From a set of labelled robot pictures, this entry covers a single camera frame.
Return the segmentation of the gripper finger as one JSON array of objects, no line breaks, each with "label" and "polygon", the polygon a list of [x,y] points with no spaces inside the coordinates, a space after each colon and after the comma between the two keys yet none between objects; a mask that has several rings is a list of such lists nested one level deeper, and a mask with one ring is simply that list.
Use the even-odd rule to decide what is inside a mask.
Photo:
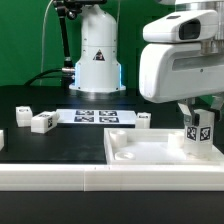
[{"label": "gripper finger", "polygon": [[224,95],[214,95],[210,111],[215,114],[215,120],[220,121],[222,118],[222,107],[224,106]]},{"label": "gripper finger", "polygon": [[178,101],[178,106],[184,115],[184,124],[192,126],[195,124],[196,114],[193,109],[194,99],[182,99]]}]

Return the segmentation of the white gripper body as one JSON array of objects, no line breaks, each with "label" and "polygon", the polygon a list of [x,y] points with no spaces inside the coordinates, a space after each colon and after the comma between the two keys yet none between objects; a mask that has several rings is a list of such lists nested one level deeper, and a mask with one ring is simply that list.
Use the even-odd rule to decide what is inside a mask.
[{"label": "white gripper body", "polygon": [[154,103],[224,92],[224,53],[202,55],[199,43],[148,44],[140,57],[139,90]]}]

